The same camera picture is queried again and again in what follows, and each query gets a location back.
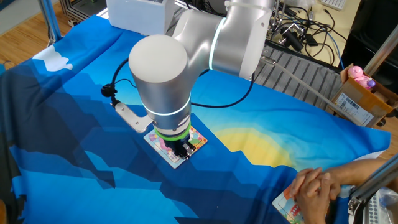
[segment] hand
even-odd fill
[[[314,169],[309,168],[309,169],[304,169],[297,174],[296,178],[292,182],[290,190],[290,196],[292,198],[295,198],[297,193],[300,191],[301,186],[304,184],[305,176],[311,173],[312,171],[314,171]],[[318,174],[318,176],[315,180],[312,181],[310,187],[308,188],[307,193],[309,197],[312,197],[314,192],[316,192],[316,190],[321,187],[321,180],[325,176],[325,174],[322,174],[321,171],[322,168],[319,167],[316,169],[316,172],[314,173],[314,175]],[[336,200],[338,194],[340,194],[341,191],[341,184],[338,179],[337,173],[333,169],[329,170],[328,173],[330,174],[330,194],[329,194],[330,200]]]
[[[321,189],[311,192],[312,182],[317,181],[319,169],[313,170],[305,176],[303,185],[296,195],[297,205],[300,207],[306,224],[325,224],[325,215],[330,203],[330,180],[329,173],[323,175],[321,179]]]

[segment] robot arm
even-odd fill
[[[251,79],[266,39],[274,0],[226,1],[226,18],[185,12],[173,37],[153,35],[131,50],[129,66],[147,116],[134,117],[122,103],[116,111],[136,131],[153,123],[176,155],[190,157],[191,89],[199,74],[217,70]]]

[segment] pink toy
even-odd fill
[[[356,82],[365,87],[367,90],[376,85],[376,82],[372,78],[364,75],[362,68],[359,66],[353,66],[352,68],[348,69],[348,76],[353,78]]]

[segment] card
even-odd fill
[[[294,224],[304,224],[304,217],[300,207],[293,198],[290,198],[290,186],[287,187],[273,202],[272,205],[286,218]]]
[[[189,130],[190,140],[189,142],[196,147],[195,152],[199,150],[203,145],[207,143],[207,139],[203,137],[194,127],[191,126]],[[152,146],[163,159],[170,164],[174,169],[176,169],[179,165],[181,165],[186,159],[182,159],[176,156],[173,150],[167,147],[164,143],[164,140],[160,138],[155,130],[152,130],[150,133],[144,136],[145,141],[147,141],[150,146]]]

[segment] blue fabric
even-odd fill
[[[3,72],[5,72],[5,71],[6,71],[5,66],[0,64],[0,75],[1,75]]]
[[[174,170],[143,139],[152,127],[136,133],[100,93],[142,38],[91,17],[54,45],[68,59],[59,59],[65,68],[49,71],[40,58],[54,53],[46,49],[0,76],[0,150],[9,152],[13,170],[0,194],[23,202],[15,208],[19,222],[287,223],[271,202],[298,170],[338,166],[389,146],[389,133],[254,85],[234,107],[192,108],[192,125],[208,143]],[[122,78],[132,80],[127,66]],[[211,71],[198,79],[192,101],[227,104],[248,86]],[[135,88],[116,87],[117,99],[145,114]],[[253,151],[265,151],[264,162],[252,159],[252,142],[234,150],[225,137],[231,133],[258,139]],[[347,203],[339,199],[335,223],[348,222]]]

